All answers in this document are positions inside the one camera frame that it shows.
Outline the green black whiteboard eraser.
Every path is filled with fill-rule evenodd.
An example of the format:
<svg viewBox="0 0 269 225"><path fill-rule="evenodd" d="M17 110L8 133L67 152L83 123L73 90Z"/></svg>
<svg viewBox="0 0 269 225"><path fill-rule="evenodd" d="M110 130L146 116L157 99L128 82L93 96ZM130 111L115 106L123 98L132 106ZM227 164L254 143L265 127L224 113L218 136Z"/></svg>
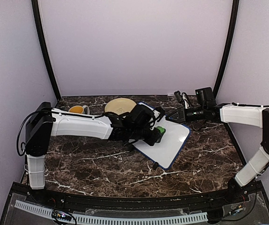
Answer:
<svg viewBox="0 0 269 225"><path fill-rule="evenodd" d="M166 129L161 127L161 126L157 126L155 128L155 130L157 131L157 141L156 141L156 143L160 143L163 135L166 133Z"/></svg>

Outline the blue framed whiteboard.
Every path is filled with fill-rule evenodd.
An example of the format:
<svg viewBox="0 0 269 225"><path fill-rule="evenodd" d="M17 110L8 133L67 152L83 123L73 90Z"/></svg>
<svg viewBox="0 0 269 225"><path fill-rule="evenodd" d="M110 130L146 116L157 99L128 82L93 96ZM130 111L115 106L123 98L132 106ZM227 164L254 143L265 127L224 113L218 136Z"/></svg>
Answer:
<svg viewBox="0 0 269 225"><path fill-rule="evenodd" d="M146 142L139 140L133 146L145 157L158 163L159 167L168 170L181 152L191 130L185 125L168 121L165 117L155 122L155 127L158 126L165 129L160 143L149 146Z"/></svg>

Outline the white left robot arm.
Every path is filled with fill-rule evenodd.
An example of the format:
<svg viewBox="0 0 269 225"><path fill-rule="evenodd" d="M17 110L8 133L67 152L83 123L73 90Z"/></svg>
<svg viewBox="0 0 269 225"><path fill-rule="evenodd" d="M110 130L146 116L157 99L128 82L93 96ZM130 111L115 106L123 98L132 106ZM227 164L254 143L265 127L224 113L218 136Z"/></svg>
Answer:
<svg viewBox="0 0 269 225"><path fill-rule="evenodd" d="M159 119L153 110L140 104L121 115L87 115L52 108L49 102L43 102L23 120L16 138L17 154L26 157L33 198L40 204L51 200L44 188L45 157L52 136L84 136L129 144L142 140L154 146L165 134L165 128L156 126Z"/></svg>

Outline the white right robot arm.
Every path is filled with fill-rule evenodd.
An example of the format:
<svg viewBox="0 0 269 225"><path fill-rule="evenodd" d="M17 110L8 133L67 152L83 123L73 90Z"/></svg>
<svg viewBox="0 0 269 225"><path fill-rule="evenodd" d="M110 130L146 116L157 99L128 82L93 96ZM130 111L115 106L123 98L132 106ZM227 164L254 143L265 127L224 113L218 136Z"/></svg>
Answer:
<svg viewBox="0 0 269 225"><path fill-rule="evenodd" d="M227 203L236 202L242 195L240 187L247 185L269 167L269 105L223 103L180 107L168 114L166 120L179 124L198 120L228 124L240 147L254 148L243 152L248 156L248 162L235 175L235 185L224 192Z"/></svg>

